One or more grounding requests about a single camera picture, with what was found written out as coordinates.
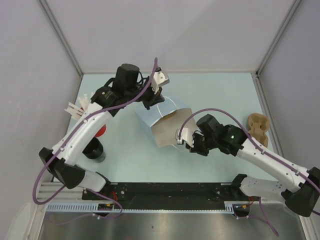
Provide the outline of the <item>light blue paper bag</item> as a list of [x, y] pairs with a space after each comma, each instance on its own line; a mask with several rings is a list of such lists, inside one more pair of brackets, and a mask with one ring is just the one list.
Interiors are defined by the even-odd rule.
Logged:
[[[140, 106], [134, 111], [140, 126], [157, 147], [172, 146], [180, 151], [183, 149], [182, 145], [177, 144], [176, 130], [193, 114], [192, 109], [184, 102], [175, 97], [165, 96], [164, 102], [152, 106], [150, 110]], [[176, 112], [174, 117], [162, 119], [172, 112]]]

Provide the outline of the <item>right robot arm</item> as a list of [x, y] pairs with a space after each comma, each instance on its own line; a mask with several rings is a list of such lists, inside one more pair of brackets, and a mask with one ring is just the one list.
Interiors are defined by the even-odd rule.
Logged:
[[197, 121], [196, 130], [186, 125], [184, 122], [176, 131], [176, 140], [189, 152], [207, 156], [211, 150], [218, 149], [254, 164], [275, 179], [238, 174], [230, 188], [235, 200], [242, 201], [247, 196], [274, 200], [302, 217], [309, 217], [315, 212], [320, 197], [319, 168], [307, 169], [292, 163], [263, 146], [241, 125], [223, 125], [210, 114]]

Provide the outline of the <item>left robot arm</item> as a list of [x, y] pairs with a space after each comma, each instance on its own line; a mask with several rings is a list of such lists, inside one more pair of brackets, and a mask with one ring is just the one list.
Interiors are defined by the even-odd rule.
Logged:
[[139, 80], [140, 69], [133, 64], [124, 63], [116, 70], [115, 77], [91, 97], [83, 115], [59, 143], [52, 148], [43, 148], [39, 157], [46, 169], [66, 188], [81, 187], [93, 190], [100, 200], [110, 196], [111, 188], [107, 179], [97, 172], [78, 166], [78, 160], [94, 136], [114, 117], [120, 109], [134, 102], [142, 102], [149, 110], [164, 102], [162, 87], [169, 83], [168, 75], [157, 64], [150, 76]]

